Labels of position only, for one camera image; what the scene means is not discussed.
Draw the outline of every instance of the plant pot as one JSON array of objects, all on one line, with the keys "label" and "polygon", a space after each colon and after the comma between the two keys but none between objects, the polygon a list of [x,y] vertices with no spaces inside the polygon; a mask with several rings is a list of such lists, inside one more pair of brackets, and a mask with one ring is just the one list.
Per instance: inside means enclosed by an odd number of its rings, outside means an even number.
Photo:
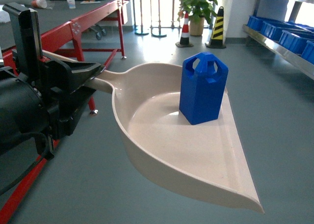
[{"label": "plant pot", "polygon": [[195,23],[192,20],[190,21],[189,32],[191,36],[201,36],[203,34],[204,20],[205,18],[203,17],[198,23]]}]

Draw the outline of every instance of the potted plant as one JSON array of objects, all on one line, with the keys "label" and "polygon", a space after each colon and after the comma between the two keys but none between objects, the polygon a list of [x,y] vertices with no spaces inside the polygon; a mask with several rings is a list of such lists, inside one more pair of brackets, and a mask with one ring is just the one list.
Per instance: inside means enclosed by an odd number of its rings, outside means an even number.
[{"label": "potted plant", "polygon": [[217,0],[181,0],[179,18],[184,12],[189,13],[190,35],[201,36],[203,34],[204,20],[211,23],[211,17],[217,16],[213,4],[218,5]]}]

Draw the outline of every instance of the blue plastic bin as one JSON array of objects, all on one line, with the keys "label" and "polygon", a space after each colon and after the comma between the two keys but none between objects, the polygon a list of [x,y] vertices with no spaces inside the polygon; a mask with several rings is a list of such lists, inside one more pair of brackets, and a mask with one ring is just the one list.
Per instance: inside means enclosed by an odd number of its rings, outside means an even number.
[{"label": "blue plastic bin", "polygon": [[305,25],[305,24],[294,24],[294,25],[296,25],[297,27],[301,27],[301,28],[304,28],[306,30],[309,30],[311,32],[314,32],[314,27],[311,27],[309,25]]},{"label": "blue plastic bin", "polygon": [[308,62],[314,64],[314,42],[307,41],[305,49],[301,55],[303,59],[306,59]]},{"label": "blue plastic bin", "polygon": [[249,21],[247,23],[247,26],[255,31],[260,31],[263,25],[263,21],[270,21],[270,22],[278,22],[282,23],[282,21],[274,20],[274,19],[268,19],[268,18],[262,18],[257,17],[254,15],[251,15],[249,18]]},{"label": "blue plastic bin", "polygon": [[264,21],[261,28],[261,34],[273,41],[279,41],[283,34],[283,30],[288,30],[293,33],[311,33],[309,30],[305,30],[304,28],[292,24]]},{"label": "blue plastic bin", "polygon": [[302,54],[307,41],[314,41],[313,33],[291,33],[284,30],[279,40],[279,44],[295,54]]}]

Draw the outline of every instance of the black cable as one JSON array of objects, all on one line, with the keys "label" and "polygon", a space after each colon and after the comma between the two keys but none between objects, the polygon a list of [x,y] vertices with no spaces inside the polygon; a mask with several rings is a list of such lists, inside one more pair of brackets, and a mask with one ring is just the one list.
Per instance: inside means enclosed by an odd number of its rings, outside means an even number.
[{"label": "black cable", "polygon": [[7,185],[6,187],[4,187],[3,189],[0,190],[0,196],[3,195],[5,192],[9,191],[16,184],[18,184],[24,177],[26,177],[30,173],[30,171],[32,171],[33,168],[36,167],[50,151],[48,138],[43,133],[25,133],[23,135],[30,136],[30,137],[42,136],[46,141],[45,150],[41,154],[39,160],[34,161],[18,178],[16,178],[9,185]]}]

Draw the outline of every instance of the green leaves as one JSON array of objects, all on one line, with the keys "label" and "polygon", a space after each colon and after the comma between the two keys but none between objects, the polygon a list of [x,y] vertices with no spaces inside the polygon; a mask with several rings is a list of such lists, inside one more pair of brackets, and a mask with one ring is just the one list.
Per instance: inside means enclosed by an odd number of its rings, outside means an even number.
[{"label": "green leaves", "polygon": [[189,19],[198,23],[201,17],[205,17],[207,23],[211,23],[211,16],[217,16],[213,4],[218,5],[217,0],[182,0],[181,11],[188,12]]}]

